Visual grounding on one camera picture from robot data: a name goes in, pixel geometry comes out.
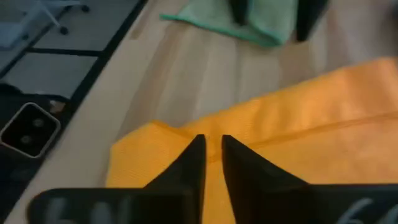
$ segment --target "white floor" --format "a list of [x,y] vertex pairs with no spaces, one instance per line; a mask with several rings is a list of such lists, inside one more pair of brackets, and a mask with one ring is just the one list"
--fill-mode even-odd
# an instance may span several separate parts
[[[85,0],[91,11],[73,7],[60,19],[69,28],[62,35],[51,28],[33,47],[69,50],[103,50],[138,0]],[[38,20],[32,26],[30,39],[49,20]],[[23,50],[29,41],[18,42],[13,49],[0,50],[0,71]],[[94,64],[96,57],[28,53],[2,78],[24,93],[54,94],[70,98]]]
[[53,28],[34,47],[103,50],[137,2],[138,0],[85,0],[91,9],[89,13],[73,7],[60,20],[61,25],[69,29],[68,35],[60,35]]
[[5,77],[24,93],[60,95],[70,98],[96,57],[26,54]]
[[[22,19],[23,14],[21,11],[16,10],[13,7],[1,7],[0,5],[0,21],[2,22],[17,22]],[[58,14],[60,9],[53,9],[54,14]],[[9,49],[0,48],[0,71],[8,65],[21,51],[23,51],[32,39],[37,37],[40,31],[50,24],[48,17],[41,15],[30,25],[27,34],[29,38],[27,40],[17,40],[14,45]]]

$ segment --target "chair leg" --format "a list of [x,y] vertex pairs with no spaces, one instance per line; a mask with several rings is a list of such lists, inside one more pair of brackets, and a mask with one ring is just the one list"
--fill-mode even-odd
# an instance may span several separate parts
[[298,0],[296,39],[306,41],[329,0]]
[[51,21],[58,27],[61,28],[61,24],[57,21],[57,19],[54,17],[54,15],[50,12],[50,10],[47,8],[47,6],[39,1],[40,8],[44,11],[44,13],[51,19]]

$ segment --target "black object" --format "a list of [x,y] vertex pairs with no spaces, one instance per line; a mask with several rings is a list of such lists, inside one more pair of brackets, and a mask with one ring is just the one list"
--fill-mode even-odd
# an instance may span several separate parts
[[55,189],[30,203],[30,224],[201,223],[206,167],[205,137],[143,189]]
[[236,223],[397,223],[398,185],[311,185],[223,136]]
[[[249,0],[229,0],[232,17],[234,22],[239,25],[246,24]],[[328,0],[298,0],[296,39],[306,41],[323,14],[328,4]]]
[[24,34],[22,36],[22,40],[28,40],[29,39],[29,34]]
[[83,12],[89,12],[89,11],[90,11],[90,7],[88,7],[87,5],[82,5],[82,6],[81,6],[81,10],[82,10]]
[[[131,24],[136,20],[146,3],[147,0],[138,0],[137,5],[132,9],[119,29],[112,36],[105,49],[101,51],[34,48],[34,45],[40,40],[40,38],[53,28],[53,24],[49,24],[44,27],[39,35],[29,42],[28,46],[21,51],[16,58],[8,63],[4,69],[0,70],[0,78],[5,77],[8,72],[19,63],[19,60],[30,52],[96,57],[95,63],[70,99],[65,99],[64,97],[55,95],[24,94],[17,88],[8,88],[9,86],[0,84],[0,129],[21,108],[22,105],[28,102],[39,105],[45,111],[50,111],[54,108],[55,110],[58,110],[57,107],[59,106],[59,111],[52,113],[52,115],[61,122],[62,126],[61,131],[52,141],[45,154],[38,159],[26,159],[18,154],[10,155],[8,153],[9,151],[4,153],[3,149],[0,149],[0,223],[5,221],[19,197],[39,170],[45,157],[59,140],[61,133],[65,130],[65,127],[76,113],[80,104],[83,102],[84,97],[88,94],[95,80],[101,74],[102,69],[104,69],[113,52],[127,34]],[[65,7],[56,16],[56,19],[60,19],[70,9],[71,7]]]
[[248,14],[248,0],[228,0],[234,22],[243,26]]
[[26,103],[0,131],[0,144],[29,158],[40,157],[61,129],[61,123],[35,103]]
[[317,23],[319,17],[325,12],[328,0],[298,0],[296,39],[306,41]]
[[68,35],[69,34],[69,30],[66,27],[60,27],[60,33],[62,35]]

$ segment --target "black plastic part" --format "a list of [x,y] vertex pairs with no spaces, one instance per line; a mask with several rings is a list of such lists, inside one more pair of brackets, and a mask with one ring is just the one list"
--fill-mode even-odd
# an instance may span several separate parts
[[[223,170],[237,224],[296,223],[297,216],[301,215],[301,211],[294,209],[297,198],[291,194],[272,198],[268,193],[288,192],[308,185],[305,181],[265,160],[232,136],[225,135]],[[286,220],[280,219],[281,211],[289,213]]]
[[234,22],[243,26],[248,15],[248,0],[228,0]]
[[53,189],[28,206],[29,224],[195,224],[186,189]]
[[87,5],[82,5],[82,6],[81,6],[81,10],[82,10],[83,12],[89,12],[89,11],[90,11],[90,7],[88,7]]
[[27,103],[0,135],[1,141],[28,157],[39,157],[60,125],[37,105]]
[[298,0],[296,39],[306,41],[329,0]]
[[28,40],[29,39],[29,34],[24,34],[22,36],[22,40]]
[[199,224],[205,189],[206,142],[198,135],[143,189],[54,189],[36,196],[27,217],[44,223]]
[[396,222],[398,185],[311,185],[223,136],[223,169],[237,224]]
[[145,189],[172,189],[178,186],[192,190],[195,217],[201,223],[206,177],[206,139],[197,135],[181,155]]
[[60,27],[60,33],[62,35],[68,35],[69,34],[69,30],[66,27]]
[[[14,86],[1,84],[0,105],[2,107],[0,110],[0,129],[3,129],[24,104],[32,102],[44,110],[50,111],[52,109],[52,101],[58,103],[68,102],[67,99],[61,96],[27,95]],[[60,113],[52,115],[57,119],[61,118]],[[26,156],[22,156],[20,153],[0,144],[0,223],[6,219],[8,213],[18,201],[42,162],[43,157],[40,159],[28,159]]]

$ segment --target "green cloth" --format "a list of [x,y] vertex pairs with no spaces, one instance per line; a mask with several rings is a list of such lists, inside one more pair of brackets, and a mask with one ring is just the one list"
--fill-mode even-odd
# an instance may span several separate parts
[[191,0],[177,15],[161,18],[189,22],[265,47],[284,44],[295,27],[297,0],[251,0],[249,4],[245,26],[233,22],[228,0]]

